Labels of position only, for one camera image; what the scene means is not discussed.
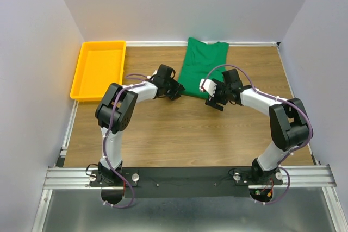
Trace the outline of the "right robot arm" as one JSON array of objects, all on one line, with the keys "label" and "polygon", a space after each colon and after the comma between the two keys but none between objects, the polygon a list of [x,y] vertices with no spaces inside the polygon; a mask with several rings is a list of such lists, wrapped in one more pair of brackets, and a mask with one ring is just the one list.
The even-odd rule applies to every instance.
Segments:
[{"label": "right robot arm", "polygon": [[223,110],[227,103],[247,106],[269,117],[271,142],[252,162],[248,176],[262,184],[274,175],[280,164],[294,151],[304,147],[313,137],[313,128],[303,103],[298,98],[279,98],[244,85],[236,68],[222,73],[222,80],[204,78],[200,91],[206,92],[206,105]]}]

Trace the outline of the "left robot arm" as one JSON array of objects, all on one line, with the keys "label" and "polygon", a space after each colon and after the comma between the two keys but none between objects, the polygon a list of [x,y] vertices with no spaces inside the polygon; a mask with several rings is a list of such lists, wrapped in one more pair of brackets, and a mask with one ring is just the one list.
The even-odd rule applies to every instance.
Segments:
[{"label": "left robot arm", "polygon": [[102,156],[98,163],[99,179],[114,186],[121,178],[122,136],[137,103],[156,98],[174,101],[184,90],[174,79],[176,71],[161,64],[154,74],[134,85],[110,84],[100,101],[95,117],[102,132]]}]

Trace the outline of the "green t shirt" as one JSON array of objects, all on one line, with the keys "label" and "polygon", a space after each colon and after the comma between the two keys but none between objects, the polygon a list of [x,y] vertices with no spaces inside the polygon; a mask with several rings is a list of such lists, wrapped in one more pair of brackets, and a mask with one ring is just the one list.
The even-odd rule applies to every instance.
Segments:
[{"label": "green t shirt", "polygon": [[206,44],[193,37],[188,38],[178,82],[185,88],[182,95],[207,99],[208,94],[199,90],[200,81],[216,66],[226,63],[229,44],[216,42]]}]

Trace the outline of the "yellow plastic tray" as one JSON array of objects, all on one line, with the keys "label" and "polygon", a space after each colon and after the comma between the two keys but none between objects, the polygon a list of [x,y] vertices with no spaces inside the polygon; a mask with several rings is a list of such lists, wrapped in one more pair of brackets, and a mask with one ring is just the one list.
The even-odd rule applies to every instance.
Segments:
[{"label": "yellow plastic tray", "polygon": [[83,42],[70,91],[79,102],[100,101],[112,83],[122,84],[126,41]]}]

